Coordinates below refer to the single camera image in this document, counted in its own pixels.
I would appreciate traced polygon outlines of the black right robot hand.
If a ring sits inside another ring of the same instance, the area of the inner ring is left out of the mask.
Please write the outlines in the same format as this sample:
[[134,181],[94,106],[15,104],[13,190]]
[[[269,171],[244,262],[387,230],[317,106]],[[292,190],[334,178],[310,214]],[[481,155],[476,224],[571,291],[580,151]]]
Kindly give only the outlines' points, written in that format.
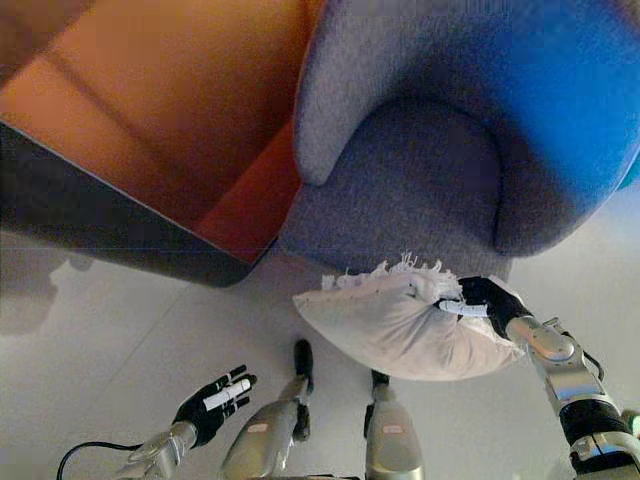
[[458,281],[462,299],[440,299],[435,306],[459,316],[480,317],[490,321],[494,331],[508,339],[506,327],[517,318],[532,318],[522,300],[496,277],[464,277]]

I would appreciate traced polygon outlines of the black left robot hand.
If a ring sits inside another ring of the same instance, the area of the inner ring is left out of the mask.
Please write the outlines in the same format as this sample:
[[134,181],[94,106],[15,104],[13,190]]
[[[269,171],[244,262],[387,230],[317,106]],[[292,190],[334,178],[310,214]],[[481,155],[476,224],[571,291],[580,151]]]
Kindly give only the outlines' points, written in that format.
[[240,365],[205,385],[178,408],[172,423],[187,422],[196,433],[192,448],[209,443],[224,422],[250,401],[257,376]]

